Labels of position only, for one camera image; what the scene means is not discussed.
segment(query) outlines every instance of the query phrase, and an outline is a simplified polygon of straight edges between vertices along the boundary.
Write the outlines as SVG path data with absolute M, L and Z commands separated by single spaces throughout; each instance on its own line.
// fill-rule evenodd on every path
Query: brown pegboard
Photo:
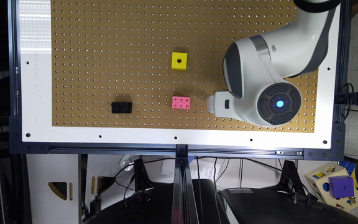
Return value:
M 215 118 L 206 99 L 227 90 L 221 70 L 231 42 L 277 29 L 291 1 L 52 1 L 53 125 L 314 132 L 317 72 L 288 78 L 303 95 L 299 115 L 278 128 Z M 187 70 L 172 70 L 187 52 Z M 191 97 L 189 110 L 172 96 Z M 112 114 L 112 101 L 132 102 Z

